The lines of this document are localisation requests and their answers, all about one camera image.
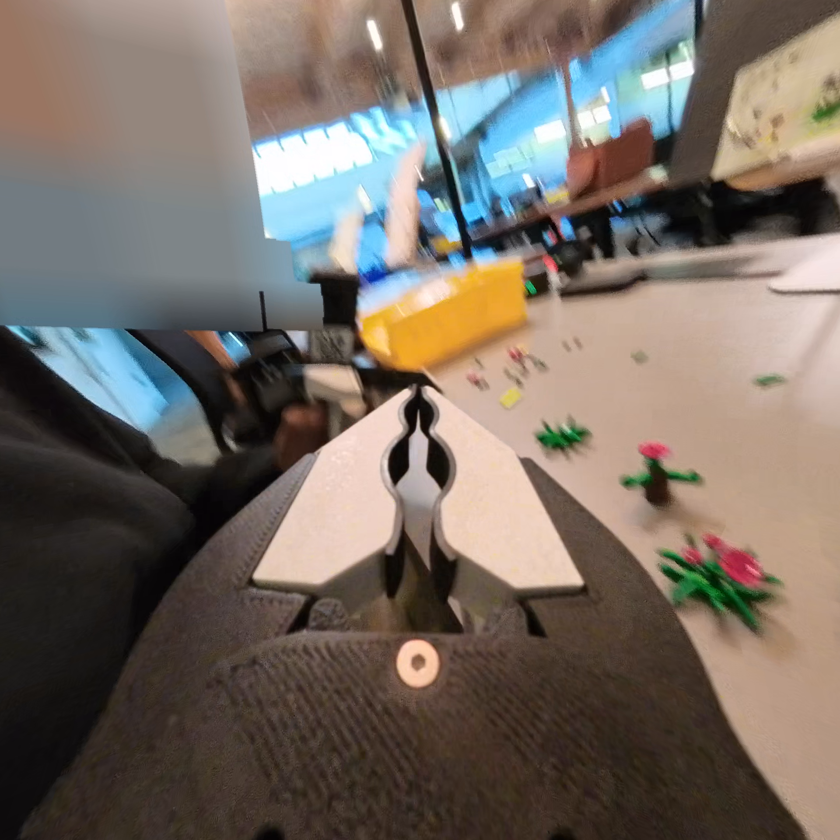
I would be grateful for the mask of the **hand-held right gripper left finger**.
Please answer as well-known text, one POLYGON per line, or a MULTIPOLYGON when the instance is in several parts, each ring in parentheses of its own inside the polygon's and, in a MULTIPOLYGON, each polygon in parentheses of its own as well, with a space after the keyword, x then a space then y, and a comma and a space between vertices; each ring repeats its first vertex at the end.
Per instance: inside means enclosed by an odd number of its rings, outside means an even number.
POLYGON ((315 455, 253 572, 254 586, 368 603, 393 598, 405 567, 397 484, 410 464, 418 386, 406 388, 315 455))

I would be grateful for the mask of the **person's left forearm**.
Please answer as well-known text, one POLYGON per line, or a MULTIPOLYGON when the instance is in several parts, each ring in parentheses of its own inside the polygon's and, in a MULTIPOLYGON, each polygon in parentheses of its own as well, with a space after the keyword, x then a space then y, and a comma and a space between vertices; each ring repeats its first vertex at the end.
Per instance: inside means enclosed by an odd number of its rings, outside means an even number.
POLYGON ((214 530, 280 477, 280 449, 276 443, 245 448, 220 455, 211 465, 185 465, 157 455, 148 473, 188 506, 197 525, 214 530))

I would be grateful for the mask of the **yellow storage bin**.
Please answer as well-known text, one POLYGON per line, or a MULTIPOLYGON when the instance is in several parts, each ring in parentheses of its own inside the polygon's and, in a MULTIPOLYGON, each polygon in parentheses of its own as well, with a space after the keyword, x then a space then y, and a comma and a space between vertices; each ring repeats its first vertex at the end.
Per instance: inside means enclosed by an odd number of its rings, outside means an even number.
POLYGON ((364 315, 359 336, 379 364, 418 372, 518 329, 527 319, 523 262, 506 258, 424 280, 364 315))

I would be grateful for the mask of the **white printed board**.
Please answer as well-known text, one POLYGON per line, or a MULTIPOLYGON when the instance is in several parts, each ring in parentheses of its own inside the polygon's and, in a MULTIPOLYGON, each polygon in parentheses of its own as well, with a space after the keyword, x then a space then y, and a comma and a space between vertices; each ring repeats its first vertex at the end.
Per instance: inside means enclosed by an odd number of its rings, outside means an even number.
POLYGON ((836 10, 737 71, 710 176, 723 181, 765 165, 806 163, 838 145, 836 10))

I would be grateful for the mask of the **black box with green light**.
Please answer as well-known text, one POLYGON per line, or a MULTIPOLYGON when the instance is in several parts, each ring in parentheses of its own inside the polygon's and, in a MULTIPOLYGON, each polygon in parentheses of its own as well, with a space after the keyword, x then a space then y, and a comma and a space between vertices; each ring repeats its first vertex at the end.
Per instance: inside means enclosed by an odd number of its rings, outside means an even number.
POLYGON ((551 255, 531 255, 522 260, 522 281, 527 299, 559 294, 567 280, 567 274, 551 255))

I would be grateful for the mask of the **white flat device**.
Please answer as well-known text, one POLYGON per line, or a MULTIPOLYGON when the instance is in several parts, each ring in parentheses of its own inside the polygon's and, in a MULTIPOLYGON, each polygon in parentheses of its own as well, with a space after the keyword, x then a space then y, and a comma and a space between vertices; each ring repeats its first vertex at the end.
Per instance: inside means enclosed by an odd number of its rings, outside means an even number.
POLYGON ((838 295, 839 244, 826 245, 772 279, 768 289, 780 295, 838 295))

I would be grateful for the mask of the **green toy bush pink flowers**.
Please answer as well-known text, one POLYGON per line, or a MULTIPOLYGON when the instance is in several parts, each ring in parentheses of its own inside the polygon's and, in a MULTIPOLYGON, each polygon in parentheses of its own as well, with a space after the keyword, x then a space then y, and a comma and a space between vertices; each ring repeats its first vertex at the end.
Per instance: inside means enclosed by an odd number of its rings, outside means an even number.
POLYGON ((751 633, 760 634, 760 607, 772 602, 784 583, 765 570, 758 556, 722 536, 706 532, 684 537, 681 549, 658 549, 658 569, 671 583, 669 600, 708 606, 722 619, 733 616, 751 633))

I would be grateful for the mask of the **large green toy leaf plant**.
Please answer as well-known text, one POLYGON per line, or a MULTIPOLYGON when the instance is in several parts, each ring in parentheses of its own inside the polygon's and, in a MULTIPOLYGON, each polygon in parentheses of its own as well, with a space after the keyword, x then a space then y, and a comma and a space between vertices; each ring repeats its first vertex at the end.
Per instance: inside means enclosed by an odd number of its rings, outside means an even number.
POLYGON ((551 425, 545 421, 534 433, 539 446, 546 452, 564 452, 584 444, 592 436, 591 430, 569 415, 563 423, 551 425))

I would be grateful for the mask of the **scattered small toy pieces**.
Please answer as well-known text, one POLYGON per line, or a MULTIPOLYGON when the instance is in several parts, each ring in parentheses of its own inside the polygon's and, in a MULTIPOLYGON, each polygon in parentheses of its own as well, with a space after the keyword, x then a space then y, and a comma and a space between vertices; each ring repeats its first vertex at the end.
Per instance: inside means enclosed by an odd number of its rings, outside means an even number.
POLYGON ((632 382, 652 362, 650 352, 635 346, 617 349, 603 339, 578 331, 503 339, 468 352, 452 375, 475 392, 501 393, 515 388, 555 398, 600 393, 615 383, 632 382))

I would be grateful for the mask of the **black flat pad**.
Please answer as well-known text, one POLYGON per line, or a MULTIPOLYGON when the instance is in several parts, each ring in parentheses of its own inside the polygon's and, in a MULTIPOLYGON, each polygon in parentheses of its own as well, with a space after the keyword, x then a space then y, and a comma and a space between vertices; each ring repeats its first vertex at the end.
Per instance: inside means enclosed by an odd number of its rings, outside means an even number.
POLYGON ((587 262, 574 277, 560 280, 560 297, 622 291, 646 280, 729 280, 777 277, 788 269, 786 260, 753 256, 671 257, 665 261, 625 258, 587 262))

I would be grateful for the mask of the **short cardboard sign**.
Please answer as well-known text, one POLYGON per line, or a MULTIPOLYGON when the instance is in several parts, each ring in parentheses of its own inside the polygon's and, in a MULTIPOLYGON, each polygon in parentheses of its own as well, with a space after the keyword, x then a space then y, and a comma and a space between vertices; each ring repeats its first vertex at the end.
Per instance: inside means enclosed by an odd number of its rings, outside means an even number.
POLYGON ((346 274, 358 273, 358 252, 364 225, 364 212, 350 210, 342 215, 333 228, 329 244, 330 265, 346 274))

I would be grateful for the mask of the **toy flower in brown pot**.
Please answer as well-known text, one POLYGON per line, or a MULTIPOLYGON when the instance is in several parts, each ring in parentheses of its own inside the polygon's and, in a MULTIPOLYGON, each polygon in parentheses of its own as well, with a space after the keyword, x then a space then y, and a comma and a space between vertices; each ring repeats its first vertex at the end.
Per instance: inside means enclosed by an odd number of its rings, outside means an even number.
POLYGON ((696 470, 669 468, 667 462, 672 450, 659 441, 648 440, 637 447, 644 462, 644 468, 632 475, 619 477, 619 484, 625 489, 639 489, 652 507, 665 508, 672 500, 671 484, 700 485, 704 479, 696 470))

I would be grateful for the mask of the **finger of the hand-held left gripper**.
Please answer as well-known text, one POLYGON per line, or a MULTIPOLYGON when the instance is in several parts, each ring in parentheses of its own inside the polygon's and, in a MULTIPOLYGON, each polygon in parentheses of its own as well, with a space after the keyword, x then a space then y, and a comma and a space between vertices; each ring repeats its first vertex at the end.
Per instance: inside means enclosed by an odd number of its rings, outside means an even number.
POLYGON ((303 385, 308 398, 327 407, 331 421, 358 421, 367 413, 360 375, 349 364, 304 364, 303 385))

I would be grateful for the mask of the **black metal pole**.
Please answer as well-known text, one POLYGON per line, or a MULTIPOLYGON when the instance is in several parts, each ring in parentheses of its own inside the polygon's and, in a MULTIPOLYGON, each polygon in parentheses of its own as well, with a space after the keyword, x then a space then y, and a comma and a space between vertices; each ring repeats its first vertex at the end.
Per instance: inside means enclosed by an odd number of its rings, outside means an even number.
POLYGON ((425 100, 433 126, 438 158, 440 160, 448 198, 458 230, 460 251, 465 260, 471 261, 473 259, 473 248, 463 209, 463 194, 460 188, 456 166, 450 152, 449 141, 445 136, 443 118, 438 107, 438 100, 430 73, 431 71, 427 60, 427 52, 425 49, 422 30, 419 25, 415 3, 414 1, 401 1, 400 6, 406 23, 409 44, 413 54, 419 84, 422 89, 423 99, 425 100))

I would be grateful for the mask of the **brown cardboard box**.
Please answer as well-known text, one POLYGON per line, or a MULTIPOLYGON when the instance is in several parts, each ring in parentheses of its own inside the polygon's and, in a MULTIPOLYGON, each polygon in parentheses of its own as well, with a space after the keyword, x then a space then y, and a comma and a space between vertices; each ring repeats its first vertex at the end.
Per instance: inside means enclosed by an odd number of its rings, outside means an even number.
POLYGON ((587 196, 640 175, 655 163, 655 137, 646 119, 630 122, 617 137, 570 151, 565 186, 569 198, 587 196))

